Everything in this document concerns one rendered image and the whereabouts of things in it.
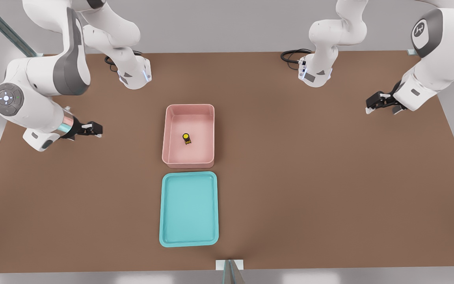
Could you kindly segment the pink plastic box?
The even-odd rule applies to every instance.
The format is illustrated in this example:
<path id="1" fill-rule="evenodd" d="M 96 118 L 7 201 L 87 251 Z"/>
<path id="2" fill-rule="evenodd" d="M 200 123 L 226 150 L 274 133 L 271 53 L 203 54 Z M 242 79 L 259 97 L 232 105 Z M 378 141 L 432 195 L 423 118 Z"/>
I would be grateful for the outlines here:
<path id="1" fill-rule="evenodd" d="M 191 144 L 182 138 L 188 133 Z M 211 168 L 215 158 L 215 109 L 210 104 L 166 108 L 162 160 L 172 169 Z"/>

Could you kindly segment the pale blue-green tray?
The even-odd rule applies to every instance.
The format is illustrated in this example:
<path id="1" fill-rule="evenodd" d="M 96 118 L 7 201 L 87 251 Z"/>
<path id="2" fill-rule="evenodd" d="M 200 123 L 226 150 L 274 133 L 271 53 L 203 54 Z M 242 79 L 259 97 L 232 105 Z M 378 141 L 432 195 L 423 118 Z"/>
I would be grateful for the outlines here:
<path id="1" fill-rule="evenodd" d="M 159 242 L 163 247 L 211 246 L 219 239 L 215 173 L 177 172 L 162 178 Z"/>

